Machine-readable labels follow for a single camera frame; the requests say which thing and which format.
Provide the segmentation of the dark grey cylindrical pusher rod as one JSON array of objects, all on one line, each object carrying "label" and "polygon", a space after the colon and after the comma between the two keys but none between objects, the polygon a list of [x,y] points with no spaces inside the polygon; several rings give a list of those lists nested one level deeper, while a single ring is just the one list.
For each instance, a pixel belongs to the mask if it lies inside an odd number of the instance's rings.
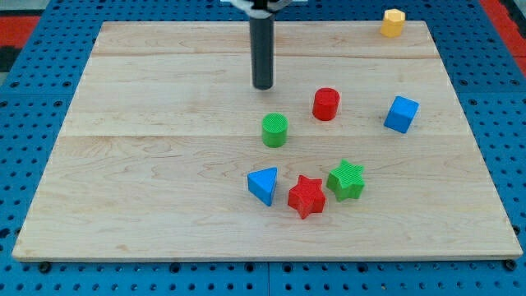
[{"label": "dark grey cylindrical pusher rod", "polygon": [[251,82],[258,90],[268,90],[274,84],[274,21],[250,18]]}]

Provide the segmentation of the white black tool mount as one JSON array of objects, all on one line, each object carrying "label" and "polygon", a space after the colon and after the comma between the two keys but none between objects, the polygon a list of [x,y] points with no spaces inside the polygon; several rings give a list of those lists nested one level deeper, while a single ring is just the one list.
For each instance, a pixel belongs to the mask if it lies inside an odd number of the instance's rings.
[{"label": "white black tool mount", "polygon": [[269,18],[292,2],[293,0],[230,0],[234,7],[245,12],[250,18]]}]

